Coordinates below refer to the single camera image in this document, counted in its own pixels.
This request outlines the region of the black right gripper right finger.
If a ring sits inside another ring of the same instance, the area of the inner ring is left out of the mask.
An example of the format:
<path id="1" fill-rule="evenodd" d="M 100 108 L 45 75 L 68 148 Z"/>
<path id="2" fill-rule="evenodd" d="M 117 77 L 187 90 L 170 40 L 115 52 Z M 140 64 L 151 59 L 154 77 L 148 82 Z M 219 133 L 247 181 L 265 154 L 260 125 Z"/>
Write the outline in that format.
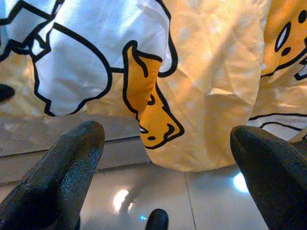
<path id="1" fill-rule="evenodd" d="M 289 142 L 254 126 L 236 126 L 231 152 L 271 230 L 307 228 L 307 140 Z"/>

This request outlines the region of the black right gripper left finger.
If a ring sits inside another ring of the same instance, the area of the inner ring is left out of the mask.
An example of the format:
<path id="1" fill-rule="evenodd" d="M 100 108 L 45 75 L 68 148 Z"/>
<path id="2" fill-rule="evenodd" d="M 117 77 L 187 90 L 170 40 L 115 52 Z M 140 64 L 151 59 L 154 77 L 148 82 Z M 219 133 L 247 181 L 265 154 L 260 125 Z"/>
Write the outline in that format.
<path id="1" fill-rule="evenodd" d="M 2 230 L 78 230 L 80 212 L 103 154 L 95 121 L 60 136 L 0 204 Z"/>

